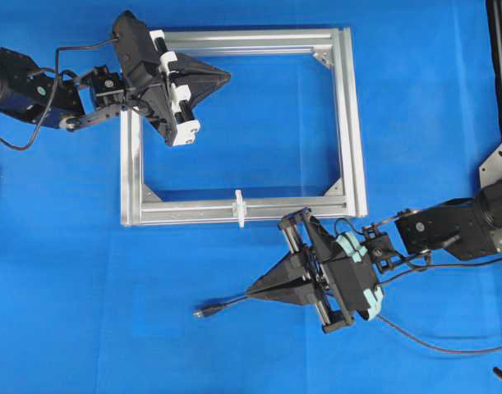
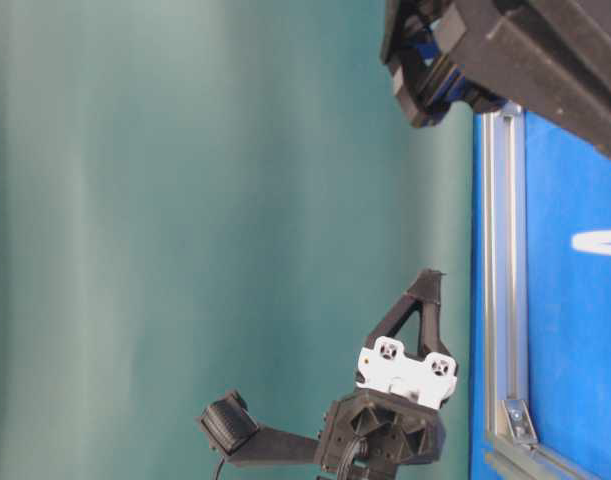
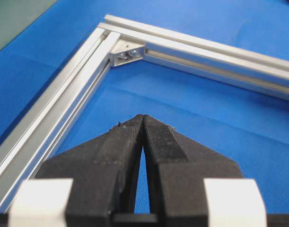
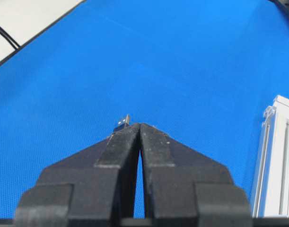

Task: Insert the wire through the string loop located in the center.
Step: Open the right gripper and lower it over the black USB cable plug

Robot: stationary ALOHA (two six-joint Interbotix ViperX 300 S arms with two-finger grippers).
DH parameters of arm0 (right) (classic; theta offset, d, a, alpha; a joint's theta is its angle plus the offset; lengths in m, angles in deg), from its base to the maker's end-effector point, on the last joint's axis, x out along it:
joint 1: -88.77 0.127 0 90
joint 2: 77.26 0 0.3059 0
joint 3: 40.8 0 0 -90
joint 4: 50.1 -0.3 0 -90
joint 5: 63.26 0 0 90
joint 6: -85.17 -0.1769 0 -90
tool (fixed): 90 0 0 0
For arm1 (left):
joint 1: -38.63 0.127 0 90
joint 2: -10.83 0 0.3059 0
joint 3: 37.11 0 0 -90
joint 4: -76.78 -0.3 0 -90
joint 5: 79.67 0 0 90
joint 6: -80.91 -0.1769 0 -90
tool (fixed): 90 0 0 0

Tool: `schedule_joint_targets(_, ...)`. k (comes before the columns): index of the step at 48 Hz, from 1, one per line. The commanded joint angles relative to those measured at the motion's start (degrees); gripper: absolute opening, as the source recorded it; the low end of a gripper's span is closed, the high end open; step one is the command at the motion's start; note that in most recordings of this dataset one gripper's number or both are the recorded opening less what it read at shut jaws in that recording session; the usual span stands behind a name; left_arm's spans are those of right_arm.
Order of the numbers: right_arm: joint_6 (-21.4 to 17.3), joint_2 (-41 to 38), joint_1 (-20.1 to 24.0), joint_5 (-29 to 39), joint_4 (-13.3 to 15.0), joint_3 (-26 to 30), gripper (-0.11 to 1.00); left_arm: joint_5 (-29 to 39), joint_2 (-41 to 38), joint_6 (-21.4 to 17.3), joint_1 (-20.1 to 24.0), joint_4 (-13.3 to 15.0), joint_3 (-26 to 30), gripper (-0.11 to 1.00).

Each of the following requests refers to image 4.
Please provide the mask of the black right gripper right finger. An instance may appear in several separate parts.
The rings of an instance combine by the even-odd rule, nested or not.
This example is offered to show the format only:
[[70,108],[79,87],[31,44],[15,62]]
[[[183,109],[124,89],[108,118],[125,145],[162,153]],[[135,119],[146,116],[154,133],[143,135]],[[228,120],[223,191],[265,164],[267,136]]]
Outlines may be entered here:
[[223,164],[141,124],[146,215],[155,227],[250,227],[245,192]]

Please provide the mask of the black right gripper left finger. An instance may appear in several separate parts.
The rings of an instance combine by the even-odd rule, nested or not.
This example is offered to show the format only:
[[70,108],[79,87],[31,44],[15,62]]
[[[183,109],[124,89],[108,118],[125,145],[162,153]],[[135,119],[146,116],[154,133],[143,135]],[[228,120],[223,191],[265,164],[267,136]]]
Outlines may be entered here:
[[21,197],[17,227],[113,227],[134,212],[138,123],[46,167]]

